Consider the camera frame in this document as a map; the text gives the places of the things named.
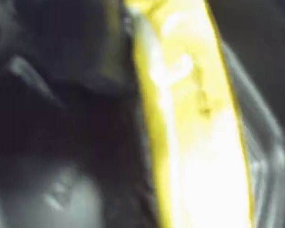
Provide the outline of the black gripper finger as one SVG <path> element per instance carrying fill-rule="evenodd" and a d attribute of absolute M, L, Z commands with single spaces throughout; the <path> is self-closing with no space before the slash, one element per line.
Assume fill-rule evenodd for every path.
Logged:
<path fill-rule="evenodd" d="M 102 0 L 104 41 L 95 91 L 127 95 L 137 91 L 133 60 L 133 19 L 123 0 Z"/>
<path fill-rule="evenodd" d="M 285 228 L 285 10 L 279 0 L 211 0 L 239 100 L 258 228 Z"/>

